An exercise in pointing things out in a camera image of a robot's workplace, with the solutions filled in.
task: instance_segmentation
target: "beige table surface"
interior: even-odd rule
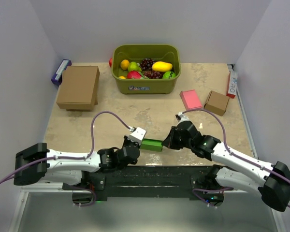
[[[98,66],[100,79],[98,105],[92,112],[71,112],[53,106],[44,141],[47,147],[66,152],[89,152],[91,149],[90,123],[96,113],[108,110],[118,114],[129,126],[147,130],[146,138],[164,140],[177,121],[175,114],[184,111],[179,93],[195,89],[202,104],[211,90],[225,94],[229,70],[226,64],[182,63],[182,72],[175,89],[167,95],[124,95],[119,92],[108,63],[74,63]],[[222,130],[216,120],[204,112],[191,112],[187,116],[202,134],[222,140]],[[228,145],[252,156],[246,129],[237,99],[230,99],[227,112],[218,116],[227,132]],[[95,123],[95,150],[121,147],[123,136],[129,131],[112,115],[100,115]],[[162,152],[142,150],[137,165],[211,165],[190,150],[164,148]]]

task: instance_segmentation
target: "grapes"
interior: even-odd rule
[[[144,76],[147,76],[149,79],[162,79],[164,73],[157,72],[157,71],[145,71]]]
[[[140,64],[142,71],[151,71],[151,66],[153,66],[154,63],[155,61],[153,59],[143,59]]]

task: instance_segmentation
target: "green rectangular object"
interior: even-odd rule
[[[143,139],[141,149],[149,151],[162,151],[162,141],[155,139]]]
[[[120,68],[122,60],[141,63],[145,58],[164,61],[173,65],[176,76],[172,79],[119,79],[127,76],[128,71]],[[127,44],[119,46],[113,54],[112,75],[116,80],[119,91],[123,94],[168,94],[175,87],[180,75],[178,50],[167,44]]]

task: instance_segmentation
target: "red apple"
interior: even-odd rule
[[[127,79],[143,79],[144,76],[138,71],[131,71],[127,75]]]
[[[108,64],[110,65],[110,67],[112,67],[112,63],[113,63],[113,58],[110,58],[110,60],[108,61]]]

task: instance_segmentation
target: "pink box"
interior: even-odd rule
[[[203,108],[198,94],[194,89],[181,91],[179,95],[184,103],[186,110]]]

